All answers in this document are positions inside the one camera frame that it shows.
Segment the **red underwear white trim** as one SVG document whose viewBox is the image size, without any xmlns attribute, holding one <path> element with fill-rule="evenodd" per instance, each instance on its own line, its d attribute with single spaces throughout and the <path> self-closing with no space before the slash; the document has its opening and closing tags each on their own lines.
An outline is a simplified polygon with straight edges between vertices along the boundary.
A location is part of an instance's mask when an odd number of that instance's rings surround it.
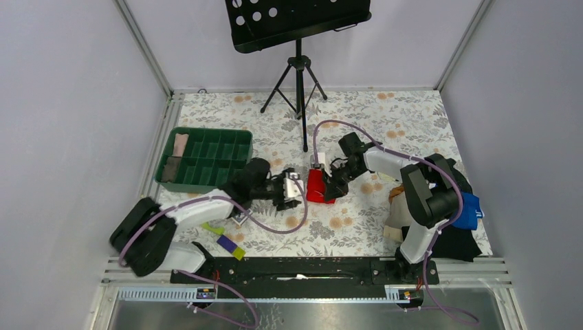
<svg viewBox="0 0 583 330">
<path fill-rule="evenodd" d="M 308 172 L 308 180 L 306 187 L 307 201 L 317 204 L 334 204 L 335 199 L 325 199 L 325 172 L 319 168 L 312 168 Z"/>
</svg>

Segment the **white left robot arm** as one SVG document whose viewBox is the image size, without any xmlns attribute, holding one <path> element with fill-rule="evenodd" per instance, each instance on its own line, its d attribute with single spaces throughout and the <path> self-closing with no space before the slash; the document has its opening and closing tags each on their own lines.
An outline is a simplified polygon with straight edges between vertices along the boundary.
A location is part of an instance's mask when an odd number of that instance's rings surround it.
<svg viewBox="0 0 583 330">
<path fill-rule="evenodd" d="M 304 184 L 294 168 L 277 175 L 263 158 L 251 159 L 243 168 L 210 192 L 170 206 L 150 197 L 140 199 L 121 220 L 109 238 L 118 253 L 118 265 L 144 277 L 158 269 L 186 270 L 198 283 L 209 280 L 211 261 L 192 243 L 178 243 L 175 235 L 210 221 L 244 215 L 256 200 L 271 201 L 277 210 L 288 210 L 306 202 Z"/>
</svg>

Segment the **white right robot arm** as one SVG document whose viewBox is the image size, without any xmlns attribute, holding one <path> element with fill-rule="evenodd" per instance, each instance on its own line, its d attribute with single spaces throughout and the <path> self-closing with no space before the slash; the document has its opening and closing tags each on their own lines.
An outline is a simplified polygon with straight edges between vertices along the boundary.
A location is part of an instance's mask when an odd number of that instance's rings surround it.
<svg viewBox="0 0 583 330">
<path fill-rule="evenodd" d="M 425 158 L 387 151 L 377 142 L 365 143 L 356 133 L 343 136 L 340 148 L 346 156 L 323 174 L 325 201 L 345 196 L 349 183 L 366 172 L 388 175 L 401 182 L 412 224 L 395 256 L 394 273 L 403 283 L 421 275 L 420 262 L 430 253 L 439 226 L 451 219 L 463 204 L 455 177 L 456 161 L 434 153 Z"/>
</svg>

